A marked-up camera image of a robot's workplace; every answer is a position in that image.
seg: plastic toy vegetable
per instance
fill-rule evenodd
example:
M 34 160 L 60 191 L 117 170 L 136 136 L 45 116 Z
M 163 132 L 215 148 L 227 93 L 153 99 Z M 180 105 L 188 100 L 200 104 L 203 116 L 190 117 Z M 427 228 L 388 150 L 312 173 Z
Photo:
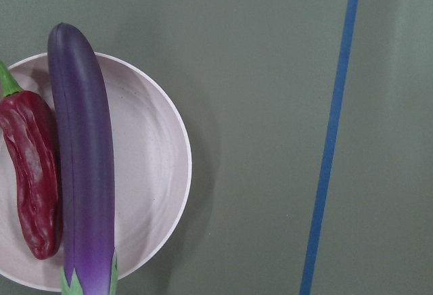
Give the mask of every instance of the plastic toy vegetable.
M 89 42 L 58 24 L 48 40 L 64 200 L 63 294 L 115 294 L 114 156 L 104 78 Z
M 54 113 L 32 91 L 23 91 L 0 62 L 0 127 L 16 172 L 22 234 L 38 259 L 53 256 L 62 237 L 60 166 Z

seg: blue tape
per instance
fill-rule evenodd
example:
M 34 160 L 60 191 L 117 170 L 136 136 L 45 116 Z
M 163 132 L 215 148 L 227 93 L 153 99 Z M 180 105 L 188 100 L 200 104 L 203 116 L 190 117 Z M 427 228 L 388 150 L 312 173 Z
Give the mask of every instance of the blue tape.
M 346 83 L 350 47 L 352 45 L 357 7 L 358 0 L 348 0 L 346 19 L 344 21 L 343 35 L 340 46 L 340 56 L 338 58 L 337 73 L 334 82 L 334 92 L 332 93 L 331 109 L 329 111 L 325 147 L 323 150 L 319 182 L 317 185 L 316 200 L 313 217 L 311 219 L 309 242 L 306 248 L 304 271 L 302 274 L 299 295 L 309 295 L 311 292 L 311 285 L 313 283 L 317 249 L 319 247 L 319 238 L 323 213 L 325 211 L 329 177 L 331 175 L 332 160 L 334 158 L 334 150 L 336 146 L 338 123 L 340 121 L 344 85 Z

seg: gray surface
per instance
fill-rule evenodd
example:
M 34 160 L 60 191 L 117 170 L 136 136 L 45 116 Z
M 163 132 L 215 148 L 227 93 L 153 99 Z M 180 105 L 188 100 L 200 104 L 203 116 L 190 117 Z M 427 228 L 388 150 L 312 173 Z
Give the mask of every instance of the gray surface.
M 346 1 L 0 0 L 5 63 L 44 52 L 51 28 L 69 22 L 150 75 L 185 121 L 185 214 L 119 295 L 298 292 Z M 415 2 L 360 0 L 314 294 L 432 289 L 432 21 Z M 412 22 L 416 40 L 402 34 Z M 45 292 L 0 277 L 0 294 Z

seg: round plate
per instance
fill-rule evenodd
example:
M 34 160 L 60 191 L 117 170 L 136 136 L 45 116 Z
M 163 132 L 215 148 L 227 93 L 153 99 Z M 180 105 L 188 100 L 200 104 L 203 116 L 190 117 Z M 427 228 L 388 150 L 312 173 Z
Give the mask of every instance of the round plate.
M 122 60 L 96 54 L 112 121 L 115 245 L 123 278 L 148 261 L 179 222 L 191 183 L 191 148 L 176 107 L 148 75 Z M 37 92 L 53 108 L 46 53 L 9 69 L 23 89 Z M 1 136 L 0 194 L 0 273 L 32 288 L 59 292 L 63 245 L 45 260 L 28 249 L 16 208 L 15 170 Z

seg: eggplant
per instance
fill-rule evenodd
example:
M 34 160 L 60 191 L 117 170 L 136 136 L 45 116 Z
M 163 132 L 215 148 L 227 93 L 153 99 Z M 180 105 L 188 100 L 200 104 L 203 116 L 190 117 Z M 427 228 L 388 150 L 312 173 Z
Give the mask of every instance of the eggplant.
M 114 153 L 104 78 L 90 43 L 70 24 L 50 32 L 48 65 L 62 174 L 62 293 L 115 294 Z

